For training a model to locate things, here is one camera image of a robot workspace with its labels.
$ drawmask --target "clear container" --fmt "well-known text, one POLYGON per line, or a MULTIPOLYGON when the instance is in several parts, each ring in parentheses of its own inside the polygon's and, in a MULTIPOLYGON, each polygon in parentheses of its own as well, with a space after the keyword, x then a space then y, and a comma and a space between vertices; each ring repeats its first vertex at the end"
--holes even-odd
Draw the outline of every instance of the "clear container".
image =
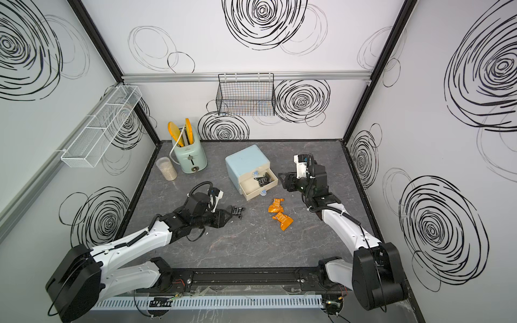
POLYGON ((178 173, 174 169, 171 160, 168 157, 159 158, 156 161, 156 167, 162 172, 166 180, 174 180, 178 177, 178 173))

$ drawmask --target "wire basket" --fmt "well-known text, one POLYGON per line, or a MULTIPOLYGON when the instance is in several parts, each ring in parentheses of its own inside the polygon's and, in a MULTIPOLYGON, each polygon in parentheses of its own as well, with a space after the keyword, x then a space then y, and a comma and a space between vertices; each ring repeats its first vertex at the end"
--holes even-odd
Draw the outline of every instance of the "wire basket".
POLYGON ((65 150, 61 160, 70 167, 95 167, 141 97, 137 86, 117 87, 65 150))
POLYGON ((274 116, 273 73, 219 74, 216 95, 219 115, 274 116))

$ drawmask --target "black wire basket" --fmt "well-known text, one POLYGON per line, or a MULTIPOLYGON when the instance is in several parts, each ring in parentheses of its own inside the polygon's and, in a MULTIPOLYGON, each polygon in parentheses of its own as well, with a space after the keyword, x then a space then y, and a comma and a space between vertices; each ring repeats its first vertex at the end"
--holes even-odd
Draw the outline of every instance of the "black wire basket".
POLYGON ((219 74, 216 104, 219 115, 274 116, 273 73, 219 74))

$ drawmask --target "yellow spatula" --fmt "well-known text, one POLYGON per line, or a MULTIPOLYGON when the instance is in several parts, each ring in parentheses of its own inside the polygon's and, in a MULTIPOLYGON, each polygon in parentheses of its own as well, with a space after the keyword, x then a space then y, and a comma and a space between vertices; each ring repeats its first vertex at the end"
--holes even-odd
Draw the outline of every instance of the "yellow spatula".
POLYGON ((183 147, 185 144, 183 143, 183 138, 179 137, 179 134, 181 133, 178 126, 174 124, 174 122, 169 122, 167 125, 167 128, 169 129, 169 133, 171 134, 172 140, 174 140, 174 143, 178 140, 178 146, 183 147))
POLYGON ((189 118, 185 119, 185 124, 187 125, 187 138, 189 140, 189 144, 194 143, 194 134, 192 133, 192 125, 190 124, 189 118))

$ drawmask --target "black frame edge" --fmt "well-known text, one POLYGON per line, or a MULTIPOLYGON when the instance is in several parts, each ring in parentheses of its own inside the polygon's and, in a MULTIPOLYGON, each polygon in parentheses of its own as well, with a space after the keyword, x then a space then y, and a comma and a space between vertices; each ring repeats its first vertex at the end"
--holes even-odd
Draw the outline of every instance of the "black frame edge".
MULTIPOLYGON (((77 16, 77 19, 81 22, 81 25, 83 26, 84 30, 88 34, 88 37, 94 44, 95 48, 97 49, 97 52, 99 53, 100 57, 106 64, 107 68, 110 70, 111 75, 115 79, 117 83, 123 83, 124 80, 122 79, 122 70, 118 66, 115 58, 111 54, 110 50, 108 49, 108 46, 104 42, 104 39, 102 39, 102 36, 100 35, 97 27, 95 26, 95 23, 93 22, 92 18, 90 17, 88 11, 84 7, 84 4, 81 0, 68 0, 68 4, 72 8, 73 12, 77 16)), ((158 146, 160 144, 160 139, 158 138, 158 134, 154 130, 153 126, 151 125, 149 119, 145 115, 144 111, 142 110, 142 107, 140 103, 138 102, 136 104, 136 107, 134 108, 134 111, 144 126, 145 130, 151 137, 151 140, 155 144, 155 146, 158 146)))
POLYGON ((153 125, 151 124, 151 121, 149 121, 149 118, 145 115, 144 110, 142 109, 142 105, 140 104, 140 101, 136 103, 136 106, 134 107, 134 112, 142 125, 144 126, 145 131, 147 131, 147 134, 153 141, 154 145, 156 147, 161 145, 160 138, 158 137, 158 134, 156 133, 155 129, 153 128, 153 125))
POLYGON ((368 104, 368 101, 370 100, 370 97, 372 96, 372 93, 377 86, 377 83, 381 79, 381 75, 384 71, 384 68, 386 67, 386 64, 388 64, 389 57, 391 55, 391 52, 397 45, 397 42, 399 41, 400 35, 402 34, 402 31, 406 27, 406 23, 409 20, 409 17, 411 16, 411 13, 413 12, 413 9, 415 8, 415 5, 417 4, 418 0, 405 0, 404 4, 402 5, 402 8, 400 9, 399 15, 397 16, 397 19, 395 20, 395 24, 393 25, 393 28, 391 29, 391 32, 389 34, 388 40, 386 41, 386 44, 384 44, 384 48, 381 52, 381 55, 377 61, 377 64, 375 64, 375 67, 373 68, 372 76, 370 77, 371 83, 364 89, 364 92, 362 93, 361 99, 359 100, 359 103, 357 104, 357 107, 354 111, 354 114, 350 120, 350 123, 348 124, 348 127, 346 128, 345 136, 343 136, 343 141, 345 142, 345 145, 348 143, 350 138, 352 137, 352 133, 355 130, 355 127, 357 126, 357 123, 359 122, 359 119, 361 118, 362 112, 364 111, 364 108, 366 108, 366 105, 368 104))
MULTIPOLYGON (((205 140, 201 139, 202 143, 274 143, 274 142, 307 142, 307 141, 341 141, 341 139, 246 139, 246 140, 205 140)), ((172 140, 162 140, 162 143, 171 143, 172 140)))
POLYGON ((102 57, 104 63, 106 64, 111 74, 115 78, 115 81, 123 82, 124 80, 122 79, 122 71, 120 67, 118 67, 115 58, 108 49, 108 46, 106 46, 106 43, 100 36, 100 33, 97 30, 97 27, 95 26, 88 11, 84 7, 83 2, 81 0, 68 0, 68 4, 70 5, 70 7, 72 7, 73 12, 75 12, 75 15, 83 25, 84 30, 90 37, 90 40, 99 52, 100 57, 102 57))
POLYGON ((126 214, 124 214, 124 217, 122 218, 122 222, 120 223, 120 226, 118 227, 114 240, 118 240, 118 239, 122 238, 124 236, 124 234, 126 233, 126 229, 128 227, 129 221, 131 220, 131 217, 133 216, 136 205, 138 204, 138 201, 140 200, 140 196, 142 195, 142 192, 144 191, 145 183, 147 182, 147 179, 149 178, 149 174, 151 173, 151 170, 153 169, 153 165, 155 164, 156 159, 158 158, 158 153, 160 152, 161 147, 162 147, 162 143, 160 143, 158 146, 155 147, 155 151, 151 155, 151 159, 149 159, 147 167, 145 168, 144 175, 142 175, 142 178, 140 179, 140 182, 138 183, 138 186, 136 187, 136 191, 133 195, 133 198, 131 199, 131 202, 129 203, 128 209, 126 210, 126 214))
POLYGON ((368 198, 366 196, 366 191, 362 187, 359 176, 357 175, 357 170, 355 168, 354 163, 352 162, 352 156, 350 155, 350 152, 348 151, 348 148, 344 142, 341 142, 341 147, 343 148, 343 153, 345 154, 346 163, 348 164, 348 167, 350 167, 350 172, 352 173, 352 177, 354 178, 354 182, 356 184, 357 191, 359 192, 359 196, 361 197, 362 204, 364 205, 364 210, 366 211, 366 215, 368 216, 368 219, 370 220, 370 225, 372 226, 373 235, 380 241, 384 242, 384 238, 381 233, 381 229, 379 228, 379 225, 377 224, 377 220, 375 219, 375 215, 373 214, 372 207, 370 206, 370 201, 368 200, 368 198))
MULTIPOLYGON (((368 200, 368 198, 366 196, 366 191, 362 187, 361 181, 359 180, 359 176, 357 175, 357 170, 355 168, 354 163, 352 162, 352 156, 350 155, 348 147, 345 145, 344 142, 341 142, 341 146, 343 147, 343 152, 345 154, 346 161, 348 163, 348 166, 350 167, 350 171, 352 172, 352 177, 354 178, 354 182, 356 184, 357 190, 359 191, 359 196, 361 197, 362 204, 364 205, 364 210, 366 211, 366 215, 368 216, 368 219, 370 220, 370 224, 371 224, 372 230, 373 230, 373 235, 380 241, 384 242, 384 238, 381 234, 381 230, 379 228, 377 220, 375 219, 375 215, 374 215, 372 207, 370 205, 370 201, 368 200)), ((420 307, 418 306, 418 302, 415 298, 415 294, 413 293, 413 290, 411 289, 411 286, 409 284, 409 281, 407 280, 407 277, 406 277, 406 285, 407 285, 407 291, 409 294, 407 299, 411 305, 411 308, 415 312, 417 321, 419 323, 425 323, 425 319, 422 315, 422 311, 420 310, 420 307)))

